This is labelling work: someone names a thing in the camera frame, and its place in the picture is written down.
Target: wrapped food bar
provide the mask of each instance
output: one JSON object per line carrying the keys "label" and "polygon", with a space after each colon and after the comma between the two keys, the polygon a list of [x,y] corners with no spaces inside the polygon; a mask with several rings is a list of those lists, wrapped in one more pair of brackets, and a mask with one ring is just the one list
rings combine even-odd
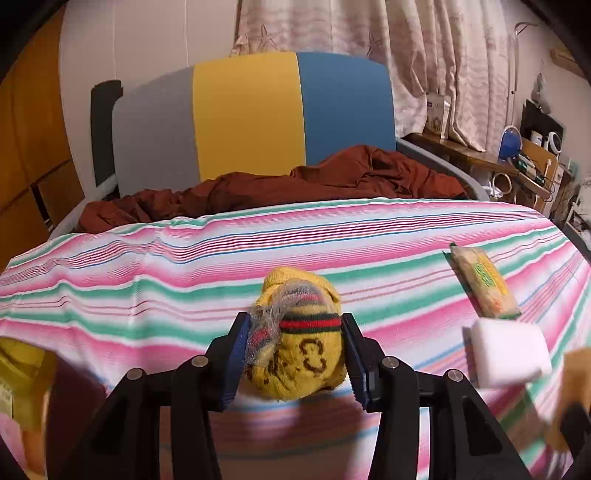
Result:
{"label": "wrapped food bar", "polygon": [[450,250],[485,317],[514,319],[521,315],[505,279],[483,249],[451,244]]}

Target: striped bed sheet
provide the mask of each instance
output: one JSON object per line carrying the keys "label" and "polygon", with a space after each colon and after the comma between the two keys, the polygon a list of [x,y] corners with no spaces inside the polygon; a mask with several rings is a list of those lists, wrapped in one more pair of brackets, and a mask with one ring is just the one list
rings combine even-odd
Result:
{"label": "striped bed sheet", "polygon": [[[553,374],[525,387],[480,390],[537,475],[556,464],[542,432],[565,351],[587,345],[589,264],[548,219],[507,203],[347,200],[265,207],[198,219],[71,234],[15,257],[0,277],[0,335],[56,351],[112,389],[132,367],[177,367],[227,332],[289,265],[342,295],[366,336],[413,368],[457,368],[474,379],[467,328],[477,314],[452,270],[449,243],[482,247],[536,322]],[[367,478],[379,414],[345,382],[299,402],[257,398],[248,385],[211,414],[224,478]],[[428,474],[428,412],[421,412],[419,477]]]}

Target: rumpled brown cloth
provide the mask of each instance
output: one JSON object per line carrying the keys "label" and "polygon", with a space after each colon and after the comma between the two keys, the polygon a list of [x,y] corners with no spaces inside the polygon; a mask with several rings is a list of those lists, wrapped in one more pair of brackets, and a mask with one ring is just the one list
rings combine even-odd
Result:
{"label": "rumpled brown cloth", "polygon": [[456,178],[436,173],[400,152],[367,145],[342,150],[290,175],[234,172],[183,192],[142,190],[121,200],[89,203],[77,231],[101,233],[119,225],[287,203],[364,198],[467,198]]}

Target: curtain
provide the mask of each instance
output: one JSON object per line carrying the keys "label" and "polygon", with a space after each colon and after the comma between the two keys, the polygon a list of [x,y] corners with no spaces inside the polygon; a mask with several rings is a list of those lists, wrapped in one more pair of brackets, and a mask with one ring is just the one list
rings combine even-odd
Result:
{"label": "curtain", "polygon": [[508,36],[500,0],[243,0],[233,54],[329,51],[387,66],[397,136],[422,132],[426,93],[451,98],[450,137],[496,153]]}

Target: brown logo print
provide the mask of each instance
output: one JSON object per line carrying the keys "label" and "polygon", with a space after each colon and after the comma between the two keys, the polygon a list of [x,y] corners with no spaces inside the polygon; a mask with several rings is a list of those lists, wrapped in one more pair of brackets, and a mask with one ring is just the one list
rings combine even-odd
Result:
{"label": "brown logo print", "polygon": [[[316,348],[318,351],[318,355],[320,355],[320,367],[314,367],[312,365],[310,365],[310,358],[308,357],[309,350],[307,349],[307,347],[309,348]],[[322,343],[322,341],[318,340],[317,338],[304,338],[301,342],[300,342],[300,352],[302,353],[302,355],[305,355],[306,358],[304,359],[303,365],[304,368],[306,370],[309,370],[310,372],[314,372],[315,374],[321,374],[324,370],[326,370],[326,360],[324,358],[322,358],[322,354],[324,353],[324,344]]]}

